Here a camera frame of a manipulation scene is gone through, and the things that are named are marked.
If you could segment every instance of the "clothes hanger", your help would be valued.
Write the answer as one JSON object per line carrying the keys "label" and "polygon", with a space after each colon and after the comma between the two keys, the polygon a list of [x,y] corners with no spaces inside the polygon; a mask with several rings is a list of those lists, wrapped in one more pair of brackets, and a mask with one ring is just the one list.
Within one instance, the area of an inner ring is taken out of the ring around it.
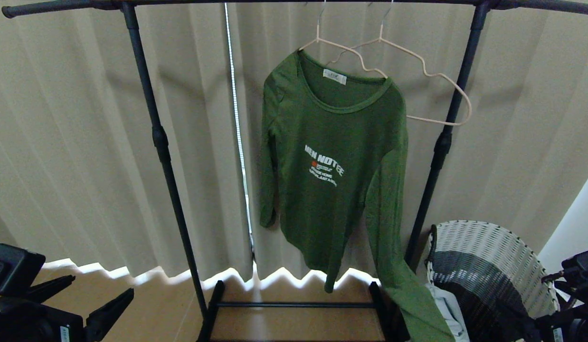
{"label": "clothes hanger", "polygon": [[385,15],[383,16],[383,20],[380,23],[380,32],[379,32],[379,37],[372,39],[370,41],[366,41],[366,43],[361,43],[359,45],[353,46],[351,48],[346,48],[344,49],[335,60],[333,61],[329,61],[326,65],[330,64],[330,63],[336,63],[338,60],[340,60],[340,57],[342,56],[342,54],[344,54],[347,51],[353,51],[355,52],[355,54],[359,55],[359,52],[353,50],[354,48],[360,48],[361,46],[366,46],[366,45],[370,45],[372,43],[385,43],[387,45],[390,45],[394,48],[398,48],[399,50],[402,50],[403,52],[406,52],[407,54],[414,56],[416,58],[418,58],[420,60],[420,62],[423,65],[423,74],[427,77],[441,77],[444,80],[450,82],[455,89],[461,93],[461,96],[463,96],[463,99],[465,100],[465,103],[467,104],[467,115],[465,115],[465,118],[463,119],[463,121],[461,121],[460,123],[448,123],[446,121],[439,121],[439,120],[433,120],[433,119],[426,119],[424,117],[417,117],[417,116],[411,116],[411,115],[406,115],[406,117],[409,117],[410,119],[414,119],[414,120],[420,120],[420,121],[425,121],[426,123],[436,123],[436,124],[442,124],[442,125],[447,125],[447,126],[461,126],[464,125],[465,123],[467,123],[467,121],[469,121],[469,119],[472,117],[472,114],[474,113],[472,110],[472,102],[469,100],[469,97],[467,96],[467,94],[465,93],[465,91],[463,91],[463,89],[461,89],[461,87],[459,87],[459,85],[456,84],[455,81],[453,81],[451,78],[449,78],[448,76],[442,74],[441,72],[437,73],[437,74],[429,74],[427,72],[427,64],[425,63],[425,59],[420,56],[419,54],[417,54],[416,52],[413,52],[411,50],[408,50],[407,48],[403,47],[403,46],[399,46],[396,43],[392,43],[391,41],[388,41],[387,39],[383,38],[383,26],[385,25],[385,19],[387,19],[387,15],[389,14],[389,11],[391,11],[391,7],[393,7],[393,0],[391,0],[391,6],[389,7],[389,9],[387,9],[387,12],[385,12]]}
{"label": "clothes hanger", "polygon": [[326,0],[324,0],[324,4],[322,5],[322,11],[320,11],[320,15],[317,17],[317,27],[316,27],[316,35],[315,35],[315,39],[313,39],[312,41],[309,41],[309,43],[301,46],[301,48],[299,48],[298,50],[304,50],[305,48],[309,47],[310,45],[312,45],[313,43],[326,43],[328,45],[332,45],[332,46],[336,46],[337,48],[342,48],[343,50],[349,51],[349,52],[353,52],[354,54],[357,55],[357,57],[360,58],[361,61],[361,68],[364,69],[364,71],[366,72],[378,72],[381,76],[383,76],[384,78],[387,78],[387,75],[385,74],[385,72],[382,72],[381,70],[378,70],[376,68],[374,69],[368,69],[366,67],[366,65],[364,64],[364,58],[361,56],[361,54],[355,50],[353,50],[352,48],[348,48],[344,45],[340,45],[337,43],[333,43],[331,41],[325,40],[323,38],[320,37],[320,19],[322,19],[322,14],[324,13],[324,9],[326,9]]}

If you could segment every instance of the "white wall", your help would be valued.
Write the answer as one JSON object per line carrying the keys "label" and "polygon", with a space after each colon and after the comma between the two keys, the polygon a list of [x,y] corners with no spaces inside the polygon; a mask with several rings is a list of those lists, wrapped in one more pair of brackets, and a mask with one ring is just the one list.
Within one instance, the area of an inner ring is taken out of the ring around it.
{"label": "white wall", "polygon": [[562,260],[588,250],[588,181],[539,253],[548,273],[561,269]]}

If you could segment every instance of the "white sticker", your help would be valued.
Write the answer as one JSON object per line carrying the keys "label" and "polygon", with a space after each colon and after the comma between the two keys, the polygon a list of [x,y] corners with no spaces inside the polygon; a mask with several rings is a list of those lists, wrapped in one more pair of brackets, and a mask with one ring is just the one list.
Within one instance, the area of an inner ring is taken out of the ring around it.
{"label": "white sticker", "polygon": [[562,328],[554,329],[554,342],[564,342],[564,336],[562,336]]}
{"label": "white sticker", "polygon": [[60,337],[62,342],[70,342],[70,329],[68,327],[60,327]]}
{"label": "white sticker", "polygon": [[333,72],[332,70],[324,69],[324,77],[335,80],[342,85],[347,84],[347,77],[345,75],[338,74],[338,72]]}

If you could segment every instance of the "curtain fold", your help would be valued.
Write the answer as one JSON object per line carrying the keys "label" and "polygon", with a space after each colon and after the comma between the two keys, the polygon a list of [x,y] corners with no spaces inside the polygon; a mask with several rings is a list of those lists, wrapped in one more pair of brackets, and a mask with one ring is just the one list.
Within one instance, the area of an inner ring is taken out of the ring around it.
{"label": "curtain fold", "polygon": [[[0,2],[16,5],[23,2]],[[250,279],[222,4],[136,7],[202,279]],[[0,242],[47,260],[188,269],[123,14],[0,11]]]}
{"label": "curtain fold", "polygon": [[[307,268],[300,252],[279,227],[265,229],[258,223],[262,85],[288,54],[314,39],[322,4],[228,6],[258,272],[262,278],[285,266],[302,277]],[[320,35],[347,46],[376,38],[388,6],[328,3]],[[455,79],[473,12],[472,6],[393,4],[384,37],[424,56],[429,72]],[[308,51],[323,63],[339,52],[322,44]],[[367,67],[378,67],[394,79],[408,114],[444,120],[452,86],[422,76],[420,63],[394,48],[370,45],[360,52]],[[353,54],[331,66],[361,74]],[[450,219],[490,221],[513,230],[539,252],[588,177],[588,16],[490,11],[467,93],[474,117],[454,130],[425,229]],[[440,125],[408,120],[404,244],[441,130]],[[373,274],[367,245],[362,223],[349,241],[341,270],[352,266]]]}

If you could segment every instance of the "white and gray basket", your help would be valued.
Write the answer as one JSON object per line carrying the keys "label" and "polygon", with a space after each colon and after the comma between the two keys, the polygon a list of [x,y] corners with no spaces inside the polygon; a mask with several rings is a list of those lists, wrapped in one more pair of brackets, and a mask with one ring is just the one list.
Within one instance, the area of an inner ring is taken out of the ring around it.
{"label": "white and gray basket", "polygon": [[470,339],[502,340],[503,301],[537,318],[559,309],[552,283],[537,256],[509,230],[480,221],[457,220],[431,228],[427,277],[431,284],[457,297]]}

